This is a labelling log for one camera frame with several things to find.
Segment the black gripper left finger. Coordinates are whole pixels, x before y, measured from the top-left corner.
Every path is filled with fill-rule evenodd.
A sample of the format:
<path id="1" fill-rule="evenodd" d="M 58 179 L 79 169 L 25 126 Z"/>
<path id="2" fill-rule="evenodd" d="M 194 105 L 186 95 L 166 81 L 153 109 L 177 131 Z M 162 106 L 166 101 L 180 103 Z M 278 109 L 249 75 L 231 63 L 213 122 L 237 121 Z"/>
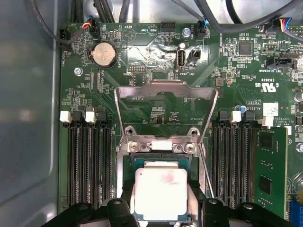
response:
<path id="1" fill-rule="evenodd" d="M 57 227 L 138 227 L 139 223 L 130 212 L 131 190 L 134 181 L 123 184 L 121 197 L 111 199 L 106 205 L 94 208 L 89 203 L 74 204 L 55 217 Z"/>

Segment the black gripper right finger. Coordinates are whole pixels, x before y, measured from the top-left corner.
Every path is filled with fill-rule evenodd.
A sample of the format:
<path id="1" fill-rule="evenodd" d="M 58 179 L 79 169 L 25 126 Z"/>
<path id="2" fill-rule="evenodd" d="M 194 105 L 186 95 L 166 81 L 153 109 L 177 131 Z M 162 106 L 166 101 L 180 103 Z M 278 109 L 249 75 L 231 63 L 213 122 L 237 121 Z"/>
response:
<path id="1" fill-rule="evenodd" d="M 293 227 L 294 224 L 252 202 L 232 209 L 214 198 L 207 198 L 197 181 L 189 181 L 195 211 L 190 216 L 197 227 Z"/>

